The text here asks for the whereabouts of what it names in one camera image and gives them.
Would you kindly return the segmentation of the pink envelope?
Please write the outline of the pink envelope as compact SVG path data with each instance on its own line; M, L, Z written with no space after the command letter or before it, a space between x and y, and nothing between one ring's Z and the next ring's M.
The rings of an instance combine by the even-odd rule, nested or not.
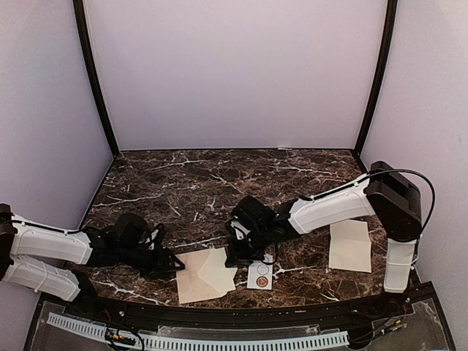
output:
M204 249L177 255L185 269L176 273L180 304L221 298L235 290L237 268L226 268L224 248Z

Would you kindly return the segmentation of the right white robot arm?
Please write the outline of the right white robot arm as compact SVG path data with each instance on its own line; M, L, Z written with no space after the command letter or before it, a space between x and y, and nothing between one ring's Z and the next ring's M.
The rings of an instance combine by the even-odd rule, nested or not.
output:
M231 211L225 227L229 233L224 262L240 268L263 261L269 246L300 238L315 230L347 220L375 217L387 238L384 293L373 302L380 317L389 317L401 305L410 271L418 259L418 246L431 214L422 214L421 191L409 180L426 182L431 202L433 183L416 170L393 168L374 162L368 172L328 191L300 196L272 209L257 198L245 196Z

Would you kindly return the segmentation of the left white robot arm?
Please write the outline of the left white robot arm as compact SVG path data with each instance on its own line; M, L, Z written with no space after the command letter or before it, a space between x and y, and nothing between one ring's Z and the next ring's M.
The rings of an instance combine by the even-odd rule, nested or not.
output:
M145 279L155 279L182 271L185 265L162 241L163 224L150 229L135 214L122 214L104 229L84 227L67 230L31 222L1 204L1 280L19 284L35 292L74 301L75 308L88 319L103 313L102 301L81 273L73 273L45 263L46 258L92 268L128 265Z

